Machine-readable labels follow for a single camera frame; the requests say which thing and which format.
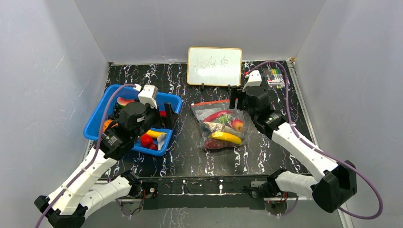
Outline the green toy cabbage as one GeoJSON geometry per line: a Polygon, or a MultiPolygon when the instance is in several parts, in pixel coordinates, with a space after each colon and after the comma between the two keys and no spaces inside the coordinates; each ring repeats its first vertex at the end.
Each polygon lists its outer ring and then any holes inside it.
{"type": "Polygon", "coordinates": [[[218,117],[214,121],[216,123],[230,126],[232,119],[233,119],[233,117],[230,114],[225,114],[225,115],[218,117]]]}

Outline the red toy apple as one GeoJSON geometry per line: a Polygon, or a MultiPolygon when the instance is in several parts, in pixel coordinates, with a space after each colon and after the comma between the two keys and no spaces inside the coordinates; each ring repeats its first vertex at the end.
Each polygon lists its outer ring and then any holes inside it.
{"type": "Polygon", "coordinates": [[[239,118],[233,118],[230,121],[230,127],[237,132],[243,132],[244,131],[244,122],[239,118]]]}

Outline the clear orange zip bag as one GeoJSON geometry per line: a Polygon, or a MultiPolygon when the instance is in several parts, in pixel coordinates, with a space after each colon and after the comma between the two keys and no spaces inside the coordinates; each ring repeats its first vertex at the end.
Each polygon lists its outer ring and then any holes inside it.
{"type": "Polygon", "coordinates": [[[193,103],[191,109],[200,125],[199,147],[206,150],[245,145],[248,128],[242,111],[230,108],[230,100],[193,103]]]}

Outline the grey toy fish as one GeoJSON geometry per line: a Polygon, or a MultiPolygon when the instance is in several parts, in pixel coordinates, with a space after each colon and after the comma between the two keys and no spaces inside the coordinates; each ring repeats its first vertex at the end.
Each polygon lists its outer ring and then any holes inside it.
{"type": "Polygon", "coordinates": [[[223,132],[223,133],[229,133],[232,135],[235,135],[242,140],[245,139],[245,135],[243,132],[237,132],[233,128],[221,124],[221,123],[213,123],[213,122],[203,122],[204,126],[210,131],[210,132],[223,132]]]}

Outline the purple toy grapes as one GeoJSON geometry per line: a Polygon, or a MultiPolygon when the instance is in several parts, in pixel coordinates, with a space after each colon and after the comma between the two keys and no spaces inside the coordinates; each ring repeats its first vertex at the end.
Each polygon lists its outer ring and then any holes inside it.
{"type": "Polygon", "coordinates": [[[208,150],[218,150],[230,146],[231,144],[229,144],[227,141],[209,138],[205,140],[202,147],[208,150]]]}

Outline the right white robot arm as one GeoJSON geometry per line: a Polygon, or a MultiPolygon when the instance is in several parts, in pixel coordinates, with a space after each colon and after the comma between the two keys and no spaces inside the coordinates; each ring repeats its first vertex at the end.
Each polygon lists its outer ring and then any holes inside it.
{"type": "Polygon", "coordinates": [[[357,193],[356,174],[350,161],[334,161],[317,153],[313,143],[304,144],[305,137],[294,133],[292,125],[269,104],[269,95],[261,86],[234,86],[230,108],[246,111],[256,129],[285,148],[309,171],[309,175],[278,169],[265,183],[255,188],[274,197],[284,192],[312,198],[326,212],[334,212],[357,193]]]}

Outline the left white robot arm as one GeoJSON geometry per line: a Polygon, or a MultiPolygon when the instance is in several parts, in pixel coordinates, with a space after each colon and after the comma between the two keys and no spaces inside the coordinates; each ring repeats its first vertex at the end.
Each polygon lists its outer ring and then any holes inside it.
{"type": "Polygon", "coordinates": [[[118,118],[108,125],[101,124],[95,147],[76,170],[58,189],[34,201],[42,213],[36,227],[47,218],[54,228],[79,228],[92,213],[109,202],[124,196],[143,195],[141,179],[131,171],[123,172],[99,189],[91,188],[148,130],[157,126],[172,129],[181,107],[165,102],[166,116],[162,116],[158,107],[134,100],[119,112],[118,118]]]}

